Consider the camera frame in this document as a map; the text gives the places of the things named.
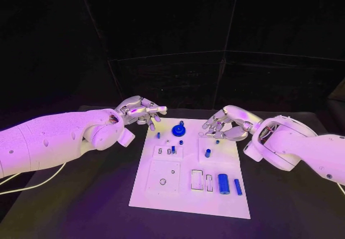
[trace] circular hole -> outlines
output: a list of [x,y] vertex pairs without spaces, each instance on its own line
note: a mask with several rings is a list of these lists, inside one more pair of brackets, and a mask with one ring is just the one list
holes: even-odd
[[160,184],[164,185],[166,183],[167,183],[167,181],[166,181],[166,179],[163,178],[163,179],[160,180]]

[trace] black table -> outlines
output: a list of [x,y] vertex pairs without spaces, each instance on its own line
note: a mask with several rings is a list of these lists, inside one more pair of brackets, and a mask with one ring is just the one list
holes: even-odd
[[[101,109],[80,107],[80,110]],[[215,111],[169,110],[166,117],[206,119]],[[285,115],[322,134],[313,113],[254,112],[261,118]],[[251,219],[238,219],[128,207],[147,127],[131,124],[135,139],[89,151],[70,161],[56,177],[24,191],[0,225],[1,239],[343,239],[345,196],[336,184],[300,162],[278,170],[244,153],[238,142]],[[34,173],[40,183],[57,168]]]

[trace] white cable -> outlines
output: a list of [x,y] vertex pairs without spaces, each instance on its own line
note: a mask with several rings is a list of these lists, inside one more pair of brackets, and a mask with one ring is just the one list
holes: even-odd
[[54,173],[40,184],[37,184],[37,185],[34,185],[34,186],[30,186],[30,187],[27,187],[27,188],[20,188],[20,189],[15,189],[15,190],[10,190],[10,191],[7,191],[7,192],[1,192],[0,195],[1,195],[1,194],[5,194],[5,193],[13,193],[13,192],[18,192],[18,191],[31,189],[31,188],[36,188],[36,187],[39,187],[40,185],[43,185],[43,184],[56,176],[56,174],[59,173],[59,171],[60,171],[60,169],[63,168],[65,164],[66,164],[66,163],[62,164],[62,166],[60,166],[59,170],[56,171],[56,173]]
[[15,177],[18,174],[20,174],[20,173],[11,175],[5,180],[2,180],[2,181],[0,182],[0,185],[4,184],[4,183],[5,183],[13,177]]
[[340,184],[339,183],[336,183],[336,184],[337,184],[337,187],[339,187],[339,189],[340,189],[340,191],[343,192],[343,195],[345,195],[345,190],[343,190]]

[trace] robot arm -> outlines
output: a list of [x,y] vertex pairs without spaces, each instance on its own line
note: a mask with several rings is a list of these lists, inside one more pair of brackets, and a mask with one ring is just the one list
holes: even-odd
[[[222,132],[222,126],[235,122],[236,127]],[[290,171],[303,160],[316,173],[345,185],[345,137],[319,135],[290,117],[275,116],[264,121],[248,111],[225,106],[209,118],[202,128],[206,135],[231,141],[242,140],[248,133],[251,141],[244,153],[258,162],[262,158],[281,170]]]
[[104,150],[115,142],[128,146],[134,135],[124,125],[160,121],[158,107],[140,96],[121,102],[117,109],[70,112],[39,117],[0,132],[0,178],[76,159],[89,150]]

